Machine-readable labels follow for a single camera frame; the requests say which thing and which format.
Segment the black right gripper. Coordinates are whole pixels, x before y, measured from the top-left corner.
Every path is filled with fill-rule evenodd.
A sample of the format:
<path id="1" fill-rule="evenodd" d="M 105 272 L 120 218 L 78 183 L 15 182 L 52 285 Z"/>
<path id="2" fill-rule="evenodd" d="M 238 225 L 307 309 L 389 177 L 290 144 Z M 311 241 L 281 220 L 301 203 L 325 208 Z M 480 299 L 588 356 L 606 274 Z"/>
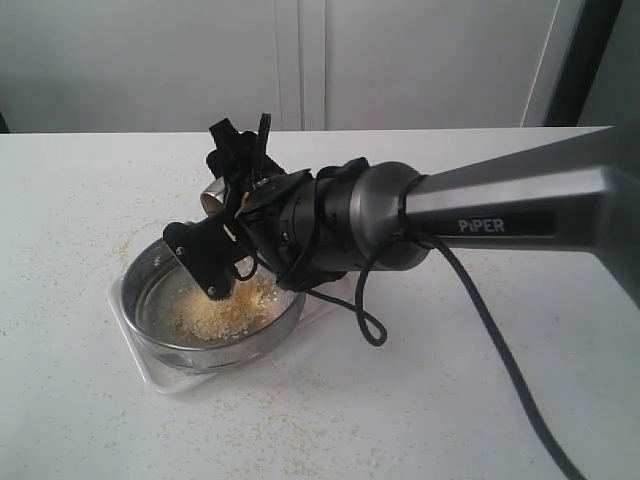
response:
<path id="1" fill-rule="evenodd" d="M 273 232 L 295 191 L 310 181 L 306 170 L 288 174 L 267 155 L 271 119 L 256 132 L 239 132 L 227 118 L 209 128 L 215 149 L 206 164 L 223 182 L 222 204 L 197 223 L 173 222 L 163 241 L 212 301 L 231 297 L 238 281 L 249 280 L 278 250 Z"/>

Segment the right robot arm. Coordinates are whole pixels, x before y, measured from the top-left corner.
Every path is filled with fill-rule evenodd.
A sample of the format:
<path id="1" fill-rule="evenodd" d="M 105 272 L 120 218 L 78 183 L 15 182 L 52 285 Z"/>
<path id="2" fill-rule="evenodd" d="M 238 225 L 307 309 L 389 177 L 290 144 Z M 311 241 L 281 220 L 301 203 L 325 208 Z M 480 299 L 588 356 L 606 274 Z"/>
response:
<path id="1" fill-rule="evenodd" d="M 639 129 L 611 127 L 454 170 L 423 175 L 359 157 L 293 173 L 267 153 L 270 119 L 210 129 L 206 163 L 223 200 L 163 239 L 214 300 L 254 257 L 280 288 L 303 291 L 366 267 L 406 271 L 428 249 L 577 251 L 594 255 L 639 295 Z"/>

